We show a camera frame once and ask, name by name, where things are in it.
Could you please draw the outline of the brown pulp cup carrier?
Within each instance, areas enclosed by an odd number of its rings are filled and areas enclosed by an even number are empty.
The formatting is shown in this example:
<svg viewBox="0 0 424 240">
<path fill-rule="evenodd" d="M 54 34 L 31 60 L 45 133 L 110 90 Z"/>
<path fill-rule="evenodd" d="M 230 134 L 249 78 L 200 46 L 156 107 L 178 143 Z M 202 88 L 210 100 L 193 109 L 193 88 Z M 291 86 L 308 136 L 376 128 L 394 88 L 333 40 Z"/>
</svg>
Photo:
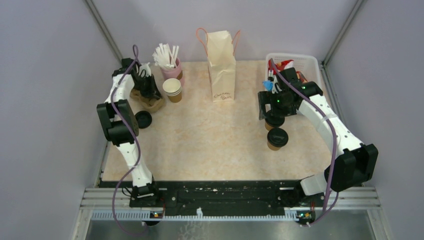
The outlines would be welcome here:
<svg viewBox="0 0 424 240">
<path fill-rule="evenodd" d="M 158 112 L 166 103 L 163 98 L 146 98 L 141 95 L 141 92 L 139 90 L 136 90 L 134 88 L 130 92 L 130 97 L 137 103 L 139 103 L 142 108 L 149 113 Z"/>
</svg>

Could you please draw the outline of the black cup lid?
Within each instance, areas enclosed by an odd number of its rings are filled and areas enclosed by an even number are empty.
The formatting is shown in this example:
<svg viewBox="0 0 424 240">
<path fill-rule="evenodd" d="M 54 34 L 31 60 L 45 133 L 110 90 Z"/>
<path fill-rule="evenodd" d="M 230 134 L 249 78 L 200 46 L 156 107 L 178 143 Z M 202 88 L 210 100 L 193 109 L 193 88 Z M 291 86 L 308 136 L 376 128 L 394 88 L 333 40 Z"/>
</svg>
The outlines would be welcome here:
<svg viewBox="0 0 424 240">
<path fill-rule="evenodd" d="M 267 122 L 269 125 L 273 126 L 274 128 L 279 128 L 285 123 L 285 117 L 269 116 L 265 118 L 265 122 Z"/>
<path fill-rule="evenodd" d="M 272 146 L 281 148 L 288 143 L 289 135 L 282 128 L 272 128 L 267 134 L 267 141 Z"/>
</svg>

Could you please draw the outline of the brown paper coffee cup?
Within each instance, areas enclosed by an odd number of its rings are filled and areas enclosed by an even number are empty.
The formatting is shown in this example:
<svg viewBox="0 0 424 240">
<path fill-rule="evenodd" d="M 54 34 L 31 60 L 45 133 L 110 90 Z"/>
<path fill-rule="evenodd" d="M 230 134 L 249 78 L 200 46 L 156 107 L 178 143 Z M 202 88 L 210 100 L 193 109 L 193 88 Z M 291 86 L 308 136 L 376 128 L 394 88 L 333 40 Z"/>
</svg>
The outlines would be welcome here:
<svg viewBox="0 0 424 240">
<path fill-rule="evenodd" d="M 264 127 L 265 127 L 268 131 L 270 131 L 270 130 L 272 130 L 272 129 L 274 128 L 274 126 L 272 126 L 272 125 L 268 124 L 267 122 L 265 122 L 265 123 L 264 123 Z"/>
</svg>

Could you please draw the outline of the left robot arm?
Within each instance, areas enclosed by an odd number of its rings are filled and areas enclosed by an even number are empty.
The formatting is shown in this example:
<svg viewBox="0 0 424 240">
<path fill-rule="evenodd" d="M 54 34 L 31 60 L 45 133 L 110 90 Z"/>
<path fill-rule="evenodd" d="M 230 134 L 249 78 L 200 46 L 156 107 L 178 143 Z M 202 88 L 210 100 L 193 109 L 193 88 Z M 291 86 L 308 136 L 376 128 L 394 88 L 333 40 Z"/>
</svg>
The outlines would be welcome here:
<svg viewBox="0 0 424 240">
<path fill-rule="evenodd" d="M 164 99 L 149 64 L 123 58 L 121 65 L 112 74 L 108 97 L 96 106 L 96 111 L 106 140 L 118 149 L 128 166 L 132 198 L 154 207 L 161 194 L 142 156 L 137 136 L 140 129 L 151 125 L 151 114 L 163 106 Z"/>
</svg>

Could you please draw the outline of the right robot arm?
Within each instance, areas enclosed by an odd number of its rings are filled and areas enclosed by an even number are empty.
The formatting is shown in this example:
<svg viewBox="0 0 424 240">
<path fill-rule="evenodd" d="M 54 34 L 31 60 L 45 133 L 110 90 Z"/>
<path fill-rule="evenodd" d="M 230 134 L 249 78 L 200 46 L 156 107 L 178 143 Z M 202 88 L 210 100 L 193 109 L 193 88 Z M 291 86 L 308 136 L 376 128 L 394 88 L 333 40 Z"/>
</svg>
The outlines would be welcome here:
<svg viewBox="0 0 424 240">
<path fill-rule="evenodd" d="M 268 70 L 258 92 L 259 119 L 268 130 L 272 150 L 284 147 L 288 133 L 281 127 L 287 117 L 304 115 L 331 152 L 330 165 L 322 172 L 299 180 L 286 197 L 289 206 L 307 206 L 315 195 L 342 192 L 372 179 L 378 158 L 374 144 L 364 144 L 332 110 L 314 81 L 301 81 L 294 67 Z"/>
</svg>

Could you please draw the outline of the cream paper takeout bag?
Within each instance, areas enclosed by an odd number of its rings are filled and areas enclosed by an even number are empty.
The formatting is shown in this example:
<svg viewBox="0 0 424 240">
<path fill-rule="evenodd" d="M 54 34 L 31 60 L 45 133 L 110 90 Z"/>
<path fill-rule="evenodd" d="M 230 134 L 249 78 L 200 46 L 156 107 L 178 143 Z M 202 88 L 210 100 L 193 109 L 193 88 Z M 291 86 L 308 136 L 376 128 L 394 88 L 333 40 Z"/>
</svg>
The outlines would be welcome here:
<svg viewBox="0 0 424 240">
<path fill-rule="evenodd" d="M 207 32 L 199 27 L 195 35 L 207 56 L 207 69 L 214 103 L 235 99 L 236 49 L 241 31 L 231 36 L 227 30 Z"/>
</svg>

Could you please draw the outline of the blue cartoon cloth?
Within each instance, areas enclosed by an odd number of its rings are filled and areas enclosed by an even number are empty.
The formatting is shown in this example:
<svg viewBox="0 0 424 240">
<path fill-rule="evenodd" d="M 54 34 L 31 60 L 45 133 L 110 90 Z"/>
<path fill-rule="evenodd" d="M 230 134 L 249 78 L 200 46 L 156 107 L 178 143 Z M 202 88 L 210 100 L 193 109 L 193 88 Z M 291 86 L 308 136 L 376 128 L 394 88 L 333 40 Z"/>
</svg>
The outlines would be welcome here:
<svg viewBox="0 0 424 240">
<path fill-rule="evenodd" d="M 267 91 L 271 92 L 273 90 L 274 83 L 272 81 L 265 80 L 262 84 Z"/>
</svg>

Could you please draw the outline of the pink straw holder cup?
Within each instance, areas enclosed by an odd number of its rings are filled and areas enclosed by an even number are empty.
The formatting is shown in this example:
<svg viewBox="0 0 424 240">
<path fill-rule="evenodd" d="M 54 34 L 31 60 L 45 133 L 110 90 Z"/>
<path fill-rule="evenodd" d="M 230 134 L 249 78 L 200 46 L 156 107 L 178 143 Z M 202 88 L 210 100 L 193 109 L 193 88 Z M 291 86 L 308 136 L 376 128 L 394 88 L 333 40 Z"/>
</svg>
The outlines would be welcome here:
<svg viewBox="0 0 424 240">
<path fill-rule="evenodd" d="M 183 87 L 185 84 L 185 77 L 184 72 L 182 69 L 182 64 L 180 59 L 176 58 L 176 68 L 173 68 L 171 70 L 165 70 L 160 68 L 162 76 L 165 80 L 167 79 L 178 79 L 181 83 L 181 86 Z"/>
</svg>

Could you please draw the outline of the stack of brown paper cups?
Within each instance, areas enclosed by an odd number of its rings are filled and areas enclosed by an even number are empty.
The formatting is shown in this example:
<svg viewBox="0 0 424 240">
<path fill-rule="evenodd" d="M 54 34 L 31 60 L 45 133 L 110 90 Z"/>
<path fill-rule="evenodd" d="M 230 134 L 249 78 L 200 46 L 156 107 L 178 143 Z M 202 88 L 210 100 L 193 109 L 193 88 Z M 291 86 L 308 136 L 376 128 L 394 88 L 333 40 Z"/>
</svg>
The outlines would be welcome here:
<svg viewBox="0 0 424 240">
<path fill-rule="evenodd" d="M 172 103 L 178 103 L 182 100 L 182 85 L 176 78 L 169 78 L 164 81 L 162 88 Z"/>
</svg>

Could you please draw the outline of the stack of black lids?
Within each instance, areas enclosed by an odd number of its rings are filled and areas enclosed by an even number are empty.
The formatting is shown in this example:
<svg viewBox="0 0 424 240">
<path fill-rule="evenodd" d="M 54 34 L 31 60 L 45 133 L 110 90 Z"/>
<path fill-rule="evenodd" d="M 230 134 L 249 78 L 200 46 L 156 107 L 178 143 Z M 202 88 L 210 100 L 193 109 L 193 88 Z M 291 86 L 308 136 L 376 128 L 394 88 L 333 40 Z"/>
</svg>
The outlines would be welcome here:
<svg viewBox="0 0 424 240">
<path fill-rule="evenodd" d="M 139 111 L 135 114 L 135 119 L 137 121 L 137 125 L 140 129 L 148 128 L 153 121 L 152 115 L 145 110 Z"/>
</svg>

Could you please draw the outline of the white wrapped straws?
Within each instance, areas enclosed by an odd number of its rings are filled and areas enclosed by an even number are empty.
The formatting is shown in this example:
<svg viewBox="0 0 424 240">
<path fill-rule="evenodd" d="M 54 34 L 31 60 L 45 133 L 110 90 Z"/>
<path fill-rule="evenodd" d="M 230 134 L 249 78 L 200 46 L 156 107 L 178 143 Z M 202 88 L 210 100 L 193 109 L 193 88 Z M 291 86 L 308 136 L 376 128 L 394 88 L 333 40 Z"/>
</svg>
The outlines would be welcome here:
<svg viewBox="0 0 424 240">
<path fill-rule="evenodd" d="M 177 67 L 179 48 L 178 45 L 170 47 L 169 44 L 160 43 L 152 54 L 155 65 L 165 71 L 175 69 Z"/>
</svg>

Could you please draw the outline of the red patterned cloth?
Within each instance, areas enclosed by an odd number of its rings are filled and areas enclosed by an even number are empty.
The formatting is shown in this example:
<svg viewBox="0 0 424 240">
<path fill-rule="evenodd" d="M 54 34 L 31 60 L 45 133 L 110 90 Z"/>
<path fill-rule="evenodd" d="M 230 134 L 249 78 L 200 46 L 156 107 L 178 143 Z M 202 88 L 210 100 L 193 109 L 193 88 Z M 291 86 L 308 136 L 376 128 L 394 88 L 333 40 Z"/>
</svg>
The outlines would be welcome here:
<svg viewBox="0 0 424 240">
<path fill-rule="evenodd" d="M 284 60 L 281 62 L 277 62 L 276 67 L 279 71 L 294 67 L 294 60 L 293 59 L 289 59 L 289 60 Z M 275 70 L 272 68 L 271 65 L 271 61 L 268 61 L 268 73 L 267 76 L 268 77 L 273 77 L 276 74 Z M 302 74 L 301 71 L 296 71 L 296 75 L 298 77 L 298 79 L 303 83 L 303 82 L 307 82 L 308 80 L 306 79 L 306 77 Z"/>
</svg>

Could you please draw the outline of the white plastic basket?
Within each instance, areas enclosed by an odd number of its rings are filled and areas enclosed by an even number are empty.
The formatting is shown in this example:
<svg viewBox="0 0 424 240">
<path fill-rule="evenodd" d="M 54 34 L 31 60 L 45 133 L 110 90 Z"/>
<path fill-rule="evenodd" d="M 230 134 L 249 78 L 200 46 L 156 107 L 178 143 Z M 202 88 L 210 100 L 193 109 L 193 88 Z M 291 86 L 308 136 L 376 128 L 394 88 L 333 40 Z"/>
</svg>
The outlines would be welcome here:
<svg viewBox="0 0 424 240">
<path fill-rule="evenodd" d="M 268 77 L 268 61 L 271 61 L 271 67 L 275 75 Z M 294 60 L 294 67 L 278 70 L 276 63 L 285 60 Z M 297 114 L 301 113 L 309 119 L 316 117 L 323 119 L 327 114 L 324 106 L 325 97 L 322 90 L 322 81 L 319 74 L 318 61 L 313 56 L 289 53 L 270 53 L 266 56 L 267 70 L 266 80 L 273 82 L 272 93 L 279 93 L 291 89 L 299 96 L 299 105 Z M 307 82 L 301 82 L 297 77 L 296 71 L 302 72 Z M 266 105 L 267 117 L 270 115 L 270 105 Z"/>
</svg>

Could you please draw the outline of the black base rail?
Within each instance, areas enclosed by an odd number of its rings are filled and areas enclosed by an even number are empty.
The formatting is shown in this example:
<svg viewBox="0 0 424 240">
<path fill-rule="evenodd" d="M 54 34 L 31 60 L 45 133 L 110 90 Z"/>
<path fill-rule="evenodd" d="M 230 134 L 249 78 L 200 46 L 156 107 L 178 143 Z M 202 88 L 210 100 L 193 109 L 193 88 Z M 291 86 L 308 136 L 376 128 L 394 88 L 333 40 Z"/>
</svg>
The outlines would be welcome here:
<svg viewBox="0 0 424 240">
<path fill-rule="evenodd" d="M 282 217 L 290 208 L 314 212 L 324 193 L 307 196 L 299 180 L 155 181 L 136 187 L 130 181 L 101 181 L 100 188 L 118 188 L 129 207 L 165 217 Z"/>
</svg>

